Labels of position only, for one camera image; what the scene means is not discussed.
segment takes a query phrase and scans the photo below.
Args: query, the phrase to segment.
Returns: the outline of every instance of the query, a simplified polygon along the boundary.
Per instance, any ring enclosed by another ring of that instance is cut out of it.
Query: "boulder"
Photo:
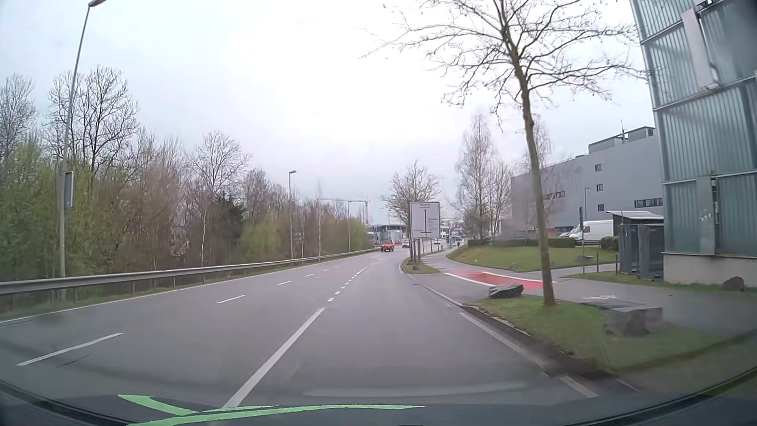
[[[646,336],[662,324],[662,308],[627,306],[608,309],[607,327],[619,336]]]
[[[742,277],[730,277],[720,286],[720,290],[744,291],[744,279]]]
[[[521,293],[523,293],[523,284],[505,284],[489,287],[489,297],[492,299],[511,299],[513,297],[520,297]]]

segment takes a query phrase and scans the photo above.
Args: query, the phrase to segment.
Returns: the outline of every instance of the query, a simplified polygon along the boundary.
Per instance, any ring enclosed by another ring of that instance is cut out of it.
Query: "metal guardrail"
[[[358,250],[356,252],[337,253],[334,255],[315,256],[312,258],[297,258],[277,260],[274,262],[247,263],[242,265],[208,266],[206,268],[169,269],[166,271],[127,272],[124,274],[88,275],[84,277],[45,278],[41,280],[5,281],[0,283],[0,295],[25,293],[38,290],[61,290],[72,287],[95,286],[109,283],[125,283],[129,281],[155,280],[158,278],[175,278],[186,275],[212,274],[217,272],[233,272],[246,269],[265,268],[270,266],[288,265],[301,262],[312,262],[327,258],[344,257],[360,253],[374,252],[376,249]]]

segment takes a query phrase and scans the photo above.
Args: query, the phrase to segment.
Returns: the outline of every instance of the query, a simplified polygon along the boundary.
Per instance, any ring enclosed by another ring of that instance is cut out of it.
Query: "road sign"
[[[439,238],[439,219],[438,202],[411,202],[410,238]]]

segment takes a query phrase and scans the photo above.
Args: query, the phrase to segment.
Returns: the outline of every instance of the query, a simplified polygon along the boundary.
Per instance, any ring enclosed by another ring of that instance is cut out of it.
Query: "building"
[[[660,148],[653,127],[640,127],[588,146],[577,155],[541,170],[547,228],[567,232],[585,221],[609,220],[608,210],[662,214]],[[536,228],[531,175],[512,179],[512,217],[508,227],[522,233]]]
[[[757,286],[757,2],[631,5],[662,153],[665,280]]]

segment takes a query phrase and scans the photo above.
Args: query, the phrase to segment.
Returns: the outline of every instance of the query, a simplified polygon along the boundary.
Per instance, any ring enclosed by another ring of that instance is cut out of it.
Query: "orange car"
[[[381,251],[383,251],[383,252],[393,252],[394,251],[394,242],[392,240],[383,240],[383,241],[381,241]]]

